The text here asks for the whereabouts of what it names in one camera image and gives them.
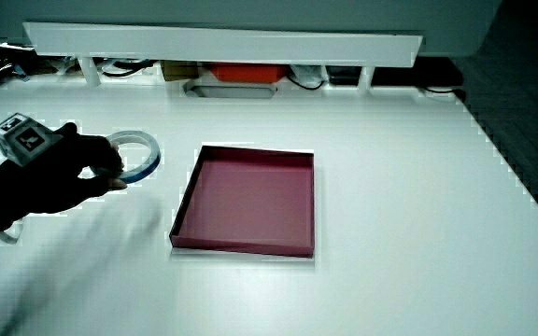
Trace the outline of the person's left hand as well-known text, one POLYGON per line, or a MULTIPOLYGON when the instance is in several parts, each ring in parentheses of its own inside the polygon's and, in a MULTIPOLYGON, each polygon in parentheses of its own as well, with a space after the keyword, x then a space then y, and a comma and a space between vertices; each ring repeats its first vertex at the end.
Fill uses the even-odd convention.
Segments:
POLYGON ((123 190, 116 147, 73 122, 53 131, 22 114, 0 122, 0 192, 24 213, 57 213, 123 190))

